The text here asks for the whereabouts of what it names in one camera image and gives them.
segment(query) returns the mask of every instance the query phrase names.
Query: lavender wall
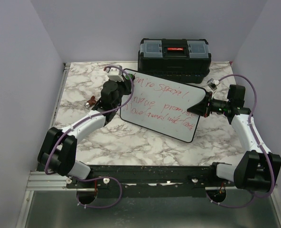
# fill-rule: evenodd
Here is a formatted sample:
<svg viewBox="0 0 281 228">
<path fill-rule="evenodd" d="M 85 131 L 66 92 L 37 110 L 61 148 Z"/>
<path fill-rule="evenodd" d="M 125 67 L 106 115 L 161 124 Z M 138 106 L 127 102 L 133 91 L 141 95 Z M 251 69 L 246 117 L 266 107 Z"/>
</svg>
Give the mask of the lavender wall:
<svg viewBox="0 0 281 228">
<path fill-rule="evenodd" d="M 142 38 L 206 38 L 233 60 L 267 0 L 31 0 L 64 61 L 137 60 Z"/>
<path fill-rule="evenodd" d="M 234 59 L 233 71 L 253 82 L 258 93 L 257 128 L 273 153 L 281 155 L 281 0 L 268 0 Z M 246 83 L 237 78 L 239 84 Z M 246 105 L 253 104 L 247 86 Z M 278 177 L 281 196 L 281 171 Z"/>
<path fill-rule="evenodd" d="M 15 227 L 62 60 L 29 0 L 0 0 L 0 228 Z"/>
</svg>

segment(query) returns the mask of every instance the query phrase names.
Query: wire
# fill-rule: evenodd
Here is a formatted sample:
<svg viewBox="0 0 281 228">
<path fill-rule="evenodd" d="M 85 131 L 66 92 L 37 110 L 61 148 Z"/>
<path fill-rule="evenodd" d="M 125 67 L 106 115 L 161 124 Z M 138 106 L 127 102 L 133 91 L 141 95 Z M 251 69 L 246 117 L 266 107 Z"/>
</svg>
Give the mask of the wire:
<svg viewBox="0 0 281 228">
<path fill-rule="evenodd" d="M 95 181 L 94 191 L 95 191 L 95 195 L 96 195 L 96 194 L 97 194 L 97 192 L 98 192 L 98 190 L 97 190 L 97 180 Z"/>
<path fill-rule="evenodd" d="M 253 93 L 254 93 L 254 104 L 253 104 L 253 108 L 252 108 L 252 110 L 251 110 L 251 112 L 250 112 L 250 114 L 249 114 L 249 117 L 248 117 L 248 123 L 249 123 L 251 132 L 253 133 L 253 136 L 254 136 L 254 138 L 255 138 L 255 140 L 256 140 L 258 146 L 260 147 L 260 149 L 262 150 L 262 152 L 263 152 L 263 154 L 264 154 L 264 156 L 265 156 L 265 158 L 266 158 L 266 161 L 267 161 L 267 164 L 268 164 L 268 168 L 269 168 L 269 171 L 270 171 L 270 176 L 271 176 L 271 187 L 270 187 L 268 193 L 265 194 L 265 195 L 262 195 L 262 196 L 257 195 L 256 193 L 254 193 L 254 195 L 255 195 L 257 198 L 266 198 L 266 197 L 269 197 L 269 196 L 272 194 L 273 190 L 274 190 L 274 187 L 275 187 L 275 178 L 274 178 L 274 173 L 273 173 L 272 164 L 271 164 L 271 161 L 270 161 L 270 159 L 269 159 L 269 157 L 268 157 L 268 154 L 267 154 L 266 150 L 264 149 L 263 145 L 261 144 L 261 142 L 260 142 L 260 140 L 259 140 L 259 137 L 257 136 L 257 134 L 256 134 L 256 132 L 255 132 L 255 130 L 254 130 L 253 125 L 251 124 L 251 117 L 252 117 L 252 115 L 253 115 L 253 113 L 254 113 L 254 110 L 255 110 L 255 107 L 256 107 L 256 104 L 257 104 L 257 94 L 256 94 L 256 90 L 255 90 L 253 84 L 251 83 L 251 81 L 250 81 L 248 78 L 246 78 L 246 77 L 243 76 L 243 75 L 239 75 L 239 74 L 231 74 L 231 75 L 224 76 L 224 77 L 222 77 L 219 81 L 222 81 L 222 80 L 224 80 L 225 78 L 228 78 L 228 77 L 231 77 L 231 76 L 237 76 L 237 77 L 241 77 L 241 78 L 245 79 L 245 80 L 250 84 L 251 88 L 253 89 Z"/>
<path fill-rule="evenodd" d="M 249 206 L 250 204 L 252 204 L 252 203 L 254 202 L 254 195 L 252 194 L 252 192 L 250 192 L 250 193 L 251 193 L 251 199 L 250 199 L 250 201 L 249 201 L 248 203 L 245 203 L 245 204 L 241 205 L 241 206 L 230 206 L 230 205 L 226 205 L 226 204 L 217 203 L 217 202 L 213 201 L 213 200 L 209 197 L 209 195 L 207 194 L 207 192 L 206 192 L 206 196 L 207 196 L 207 198 L 210 200 L 211 203 L 216 204 L 216 205 L 218 205 L 218 206 L 221 206 L 221 207 L 223 207 L 223 208 L 239 209 L 239 208 L 247 207 L 247 206 Z"/>
<path fill-rule="evenodd" d="M 222 182 L 221 187 L 220 187 L 220 189 L 218 190 L 218 192 L 219 192 L 220 194 L 222 194 L 222 187 L 224 187 L 224 190 L 225 190 L 224 182 Z"/>
<path fill-rule="evenodd" d="M 250 84 L 251 88 L 253 89 L 253 93 L 254 93 L 254 104 L 253 104 L 253 108 L 252 108 L 252 110 L 251 110 L 251 112 L 250 112 L 250 114 L 249 114 L 249 117 L 248 117 L 248 122 L 251 123 L 251 117 L 252 117 L 252 115 L 253 115 L 253 113 L 254 113 L 254 110 L 255 110 L 256 104 L 257 104 L 257 93 L 256 93 L 256 90 L 255 90 L 253 84 L 251 83 L 251 81 L 250 81 L 248 78 L 246 78 L 246 77 L 243 76 L 243 75 L 239 75 L 239 74 L 230 74 L 230 75 L 226 75 L 226 76 L 222 77 L 219 81 L 222 81 L 222 80 L 224 80 L 225 78 L 228 78 L 228 77 L 231 77 L 231 76 L 241 77 L 241 78 L 245 79 L 245 80 Z M 263 195 L 263 196 L 260 196 L 260 195 L 255 194 L 254 192 L 249 191 L 249 192 L 252 194 L 251 200 L 250 200 L 248 203 L 246 203 L 246 204 L 244 204 L 244 205 L 241 205 L 241 206 L 229 206 L 229 205 L 217 203 L 217 202 L 213 201 L 213 200 L 208 196 L 208 194 L 206 193 L 206 196 L 208 197 L 208 199 L 210 200 L 211 203 L 214 203 L 214 204 L 219 205 L 219 206 L 224 207 L 224 208 L 233 208 L 233 209 L 234 209 L 234 208 L 236 208 L 236 209 L 238 209 L 238 208 L 244 208 L 244 207 L 247 207 L 247 206 L 249 206 L 250 204 L 252 204 L 252 203 L 254 202 L 254 199 L 255 199 L 254 197 L 257 197 L 257 198 L 266 198 L 266 197 L 269 197 L 269 196 L 272 194 L 273 190 L 274 190 L 275 180 L 274 180 L 274 174 L 273 174 L 272 164 L 271 164 L 271 162 L 270 162 L 270 159 L 269 159 L 269 157 L 268 157 L 268 154 L 267 154 L 266 150 L 265 150 L 265 149 L 263 148 L 263 146 L 261 145 L 261 142 L 260 142 L 259 137 L 257 136 L 257 134 L 256 134 L 256 132 L 255 132 L 255 130 L 254 130 L 254 127 L 252 126 L 252 124 L 249 124 L 249 126 L 250 126 L 251 132 L 253 133 L 253 136 L 254 136 L 256 142 L 258 143 L 260 149 L 263 151 L 263 154 L 264 154 L 264 156 L 265 156 L 265 158 L 266 158 L 266 161 L 267 161 L 267 164 L 268 164 L 268 168 L 269 168 L 270 176 L 271 176 L 271 187 L 270 187 L 270 189 L 269 189 L 269 192 L 268 192 L 267 194 Z"/>
<path fill-rule="evenodd" d="M 48 159 L 47 159 L 47 162 L 46 162 L 46 165 L 45 165 L 45 173 L 46 173 L 46 175 L 55 174 L 55 172 L 48 172 L 49 164 L 50 164 L 50 162 L 51 162 L 51 159 L 52 159 L 52 157 L 53 157 L 53 154 L 55 153 L 55 151 L 56 151 L 56 149 L 57 149 L 57 146 L 61 143 L 62 139 L 63 139 L 69 132 L 71 132 L 71 131 L 72 131 L 73 129 L 75 129 L 77 126 L 79 126 L 79 125 L 82 124 L 83 122 L 85 122 L 85 121 L 87 121 L 87 120 L 89 120 L 89 119 L 91 119 L 91 118 L 93 118 L 93 117 L 96 117 L 96 116 L 99 116 L 99 115 L 104 115 L 104 114 L 111 113 L 111 112 L 114 112 L 114 111 L 119 110 L 120 108 L 124 107 L 124 106 L 131 100 L 131 98 L 132 98 L 132 96 L 133 96 L 133 93 L 134 93 L 134 84 L 133 84 L 133 80 L 132 80 L 132 78 L 130 77 L 130 75 L 129 75 L 125 70 L 119 68 L 118 66 L 113 66 L 113 65 L 111 65 L 111 66 L 106 66 L 106 67 L 104 68 L 104 70 L 105 70 L 106 68 L 116 68 L 116 69 L 118 69 L 119 71 L 121 71 L 122 73 L 124 73 L 126 76 L 128 76 L 128 78 L 129 78 L 129 80 L 130 80 L 130 82 L 131 82 L 131 94 L 130 94 L 129 98 L 127 99 L 127 101 L 126 101 L 125 103 L 123 103 L 122 105 L 118 106 L 117 108 L 114 108 L 114 109 L 111 109 L 111 110 L 108 110 L 108 111 L 105 111 L 105 112 L 102 112 L 102 113 L 97 113 L 97 114 L 94 114 L 94 115 L 92 115 L 92 116 L 88 116 L 88 117 L 82 119 L 81 121 L 77 122 L 72 128 L 68 129 L 66 132 L 64 132 L 64 133 L 59 137 L 59 139 L 57 140 L 57 142 L 55 143 L 55 145 L 54 145 L 54 147 L 53 147 L 53 149 L 52 149 L 52 151 L 51 151 L 51 153 L 50 153 L 50 155 L 49 155 L 49 157 L 48 157 Z"/>
<path fill-rule="evenodd" d="M 91 205 L 88 205 L 88 204 L 82 204 L 82 203 L 79 201 L 79 195 L 77 194 L 77 195 L 76 195 L 76 199 L 77 199 L 77 201 L 78 201 L 78 204 L 77 204 L 78 206 L 79 206 L 79 205 L 82 205 L 82 206 L 84 206 L 85 208 L 105 209 L 105 208 L 113 207 L 115 204 L 117 204 L 117 203 L 121 200 L 121 198 L 122 198 L 122 185 L 121 185 L 121 183 L 120 183 L 116 178 L 114 178 L 114 177 L 97 177 L 97 178 L 88 179 L 88 180 L 83 180 L 83 179 L 79 179 L 79 178 L 76 178 L 76 179 L 79 180 L 79 181 L 81 181 L 81 182 L 91 182 L 91 181 L 101 180 L 101 179 L 104 179 L 104 178 L 109 178 L 109 179 L 111 179 L 111 180 L 114 180 L 114 181 L 118 184 L 118 186 L 120 187 L 120 195 L 119 195 L 119 197 L 117 198 L 117 200 L 116 200 L 114 203 L 112 203 L 112 204 L 110 204 L 110 205 L 107 205 L 107 206 L 91 206 Z"/>
</svg>

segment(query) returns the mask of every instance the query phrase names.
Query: white marble surface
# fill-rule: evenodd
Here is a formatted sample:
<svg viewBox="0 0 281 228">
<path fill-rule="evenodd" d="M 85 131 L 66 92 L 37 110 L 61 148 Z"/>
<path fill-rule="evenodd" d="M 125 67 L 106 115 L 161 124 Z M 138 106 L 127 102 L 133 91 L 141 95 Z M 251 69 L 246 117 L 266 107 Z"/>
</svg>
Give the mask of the white marble surface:
<svg viewBox="0 0 281 228">
<path fill-rule="evenodd" d="M 72 124 L 89 112 L 84 103 L 93 95 L 100 97 L 100 90 L 107 80 L 103 68 L 112 64 L 137 69 L 136 62 L 71 64 L 56 127 Z M 228 62 L 212 63 L 210 74 L 199 86 L 209 91 L 208 79 L 220 79 L 231 73 Z M 215 98 L 226 99 L 230 84 L 235 84 L 233 77 L 223 81 Z M 193 142 L 185 143 L 124 122 L 118 112 L 108 125 L 78 145 L 76 158 L 86 164 L 100 165 L 210 165 L 216 161 L 237 164 L 243 153 L 236 133 L 224 116 L 201 117 Z"/>
</svg>

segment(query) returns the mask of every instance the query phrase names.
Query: black toolbox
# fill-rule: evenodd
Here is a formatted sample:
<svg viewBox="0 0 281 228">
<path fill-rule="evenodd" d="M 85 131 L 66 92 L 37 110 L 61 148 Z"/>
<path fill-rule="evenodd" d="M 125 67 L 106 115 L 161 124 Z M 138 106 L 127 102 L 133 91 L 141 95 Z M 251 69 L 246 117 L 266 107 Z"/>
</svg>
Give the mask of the black toolbox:
<svg viewBox="0 0 281 228">
<path fill-rule="evenodd" d="M 211 53 L 205 39 L 143 39 L 138 71 L 183 83 L 201 83 L 209 74 Z"/>
</svg>

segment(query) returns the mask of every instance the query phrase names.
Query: red handwriting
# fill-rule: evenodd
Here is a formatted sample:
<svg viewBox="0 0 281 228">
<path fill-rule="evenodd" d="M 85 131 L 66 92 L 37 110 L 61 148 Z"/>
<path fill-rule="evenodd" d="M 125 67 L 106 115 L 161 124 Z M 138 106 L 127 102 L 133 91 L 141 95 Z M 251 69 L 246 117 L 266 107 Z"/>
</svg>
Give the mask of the red handwriting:
<svg viewBox="0 0 281 228">
<path fill-rule="evenodd" d="M 169 114 L 163 116 L 163 115 L 155 115 L 155 114 L 152 114 L 152 113 L 148 113 L 146 114 L 147 117 L 152 117 L 152 118 L 156 118 L 158 120 L 164 120 Z"/>
<path fill-rule="evenodd" d="M 132 108 L 131 109 L 131 114 L 137 114 L 137 115 L 143 115 L 146 114 L 148 110 L 150 110 L 151 108 L 148 108 L 146 111 L 138 111 L 136 108 Z"/>
<path fill-rule="evenodd" d="M 141 87 L 147 87 L 147 88 L 152 88 L 154 91 L 161 91 L 159 97 L 163 95 L 163 93 L 167 92 L 175 96 L 181 96 L 182 99 L 189 99 L 190 97 L 188 95 L 189 92 L 183 93 L 180 90 L 180 87 L 178 88 L 172 88 L 168 85 L 165 84 L 158 84 L 155 85 L 153 82 L 150 82 L 147 78 L 140 78 L 140 77 L 135 77 L 134 79 L 134 84 L 140 84 Z"/>
<path fill-rule="evenodd" d="M 184 111 L 183 109 L 181 109 L 179 107 L 172 106 L 172 105 L 169 105 L 169 104 L 165 104 L 164 107 L 163 107 L 163 110 L 160 113 L 162 113 L 164 110 L 179 111 L 182 114 L 185 114 L 185 115 L 188 115 L 188 116 L 192 116 L 192 117 L 196 116 L 194 113 L 190 113 L 190 112 Z"/>
<path fill-rule="evenodd" d="M 154 89 L 154 90 L 155 91 L 162 91 L 161 94 L 159 95 L 159 97 L 162 96 L 164 92 L 170 92 L 173 95 L 177 95 L 177 96 L 182 93 L 182 91 L 170 88 L 169 86 L 164 85 L 164 84 L 159 84 L 159 89 Z"/>
<path fill-rule="evenodd" d="M 149 107 L 153 107 L 155 105 L 155 101 L 149 101 L 146 98 L 141 98 L 141 97 L 137 97 L 137 96 L 135 96 L 131 100 L 131 103 L 138 103 L 138 104 L 142 104 L 144 106 L 149 106 Z"/>
<path fill-rule="evenodd" d="M 139 111 L 137 108 L 132 108 L 132 105 L 130 106 L 130 113 L 134 115 L 145 115 L 148 118 L 154 118 L 161 121 L 167 121 L 171 122 L 172 124 L 181 124 L 184 127 L 187 127 L 190 131 L 194 128 L 195 124 L 191 124 L 189 120 L 191 120 L 191 117 L 187 117 L 185 119 L 181 118 L 181 115 L 179 116 L 169 116 L 169 114 L 161 115 L 161 114 L 153 114 L 151 112 L 148 112 L 151 108 L 149 107 L 146 111 Z"/>
<path fill-rule="evenodd" d="M 151 82 L 147 82 L 146 85 L 144 84 L 144 79 L 143 78 L 140 78 L 140 77 L 135 77 L 134 79 L 134 83 L 139 83 L 141 87 L 154 87 L 154 83 L 151 83 Z"/>
</svg>

